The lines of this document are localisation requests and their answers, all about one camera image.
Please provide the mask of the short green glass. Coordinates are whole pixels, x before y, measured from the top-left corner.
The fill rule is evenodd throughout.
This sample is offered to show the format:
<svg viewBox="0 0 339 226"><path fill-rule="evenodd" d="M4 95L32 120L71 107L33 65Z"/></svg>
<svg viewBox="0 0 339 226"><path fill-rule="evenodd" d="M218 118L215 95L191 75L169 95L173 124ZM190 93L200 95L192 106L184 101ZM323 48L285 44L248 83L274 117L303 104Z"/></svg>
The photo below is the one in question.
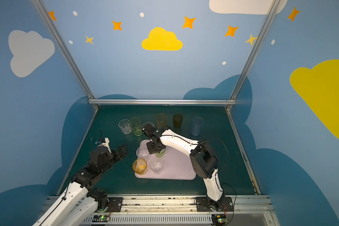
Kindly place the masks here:
<svg viewBox="0 0 339 226"><path fill-rule="evenodd" d="M155 156L157 158L161 158L164 155L165 152L166 152L166 148L161 149L159 152L155 153Z"/></svg>

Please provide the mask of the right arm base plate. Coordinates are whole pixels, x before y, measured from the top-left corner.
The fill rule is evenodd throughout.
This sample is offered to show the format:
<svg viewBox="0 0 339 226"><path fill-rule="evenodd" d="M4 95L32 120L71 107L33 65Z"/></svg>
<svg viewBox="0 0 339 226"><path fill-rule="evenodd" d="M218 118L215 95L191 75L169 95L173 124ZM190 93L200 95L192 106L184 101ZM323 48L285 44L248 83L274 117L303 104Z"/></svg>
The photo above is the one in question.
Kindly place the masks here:
<svg viewBox="0 0 339 226"><path fill-rule="evenodd" d="M208 197L197 197L195 205L198 212L234 211L234 202L231 197L223 197L216 202Z"/></svg>

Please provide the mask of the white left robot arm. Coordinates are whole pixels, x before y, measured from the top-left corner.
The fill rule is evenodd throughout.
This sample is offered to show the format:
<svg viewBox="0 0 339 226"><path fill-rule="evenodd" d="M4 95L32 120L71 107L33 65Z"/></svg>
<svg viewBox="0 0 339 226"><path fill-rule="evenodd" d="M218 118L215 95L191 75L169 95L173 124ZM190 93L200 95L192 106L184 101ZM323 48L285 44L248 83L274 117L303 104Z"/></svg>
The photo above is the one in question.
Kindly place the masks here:
<svg viewBox="0 0 339 226"><path fill-rule="evenodd" d="M111 151L109 145L101 144L91 151L87 164L72 177L64 192L34 225L78 226L95 211L107 210L110 206L107 192L94 186L127 154L127 145Z"/></svg>

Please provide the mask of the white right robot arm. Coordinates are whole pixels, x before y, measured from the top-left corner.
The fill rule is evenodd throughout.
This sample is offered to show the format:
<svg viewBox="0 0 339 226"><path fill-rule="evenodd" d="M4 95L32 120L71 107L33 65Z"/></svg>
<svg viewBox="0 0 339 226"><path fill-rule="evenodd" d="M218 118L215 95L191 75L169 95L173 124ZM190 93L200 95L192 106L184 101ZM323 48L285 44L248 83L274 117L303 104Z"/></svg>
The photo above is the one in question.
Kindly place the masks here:
<svg viewBox="0 0 339 226"><path fill-rule="evenodd" d="M149 154L160 153L167 147L172 147L189 156L193 170L204 180L207 190L206 203L211 210L220 211L224 206L225 195L218 178L218 160L208 142L183 137L168 126L156 129L152 125L146 125L142 132L149 138Z"/></svg>

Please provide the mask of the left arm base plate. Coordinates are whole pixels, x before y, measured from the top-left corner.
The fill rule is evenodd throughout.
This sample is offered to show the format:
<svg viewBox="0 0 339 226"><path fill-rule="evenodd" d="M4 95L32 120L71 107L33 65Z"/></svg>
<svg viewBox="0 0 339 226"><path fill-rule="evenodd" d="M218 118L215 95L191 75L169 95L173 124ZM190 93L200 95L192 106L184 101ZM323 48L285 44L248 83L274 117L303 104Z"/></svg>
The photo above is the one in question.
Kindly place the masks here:
<svg viewBox="0 0 339 226"><path fill-rule="evenodd" d="M122 197L107 197L98 202L96 212L120 212L122 207Z"/></svg>

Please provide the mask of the short yellow amber glass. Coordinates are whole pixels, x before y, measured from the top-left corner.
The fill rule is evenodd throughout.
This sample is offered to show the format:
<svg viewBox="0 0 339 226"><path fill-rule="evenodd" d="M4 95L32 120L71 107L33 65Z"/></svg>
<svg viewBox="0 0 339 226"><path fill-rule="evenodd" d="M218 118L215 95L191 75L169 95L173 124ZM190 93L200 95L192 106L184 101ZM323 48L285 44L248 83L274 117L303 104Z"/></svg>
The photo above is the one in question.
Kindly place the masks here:
<svg viewBox="0 0 339 226"><path fill-rule="evenodd" d="M136 159L132 164L132 169L138 175L145 174L147 171L147 161L142 158Z"/></svg>

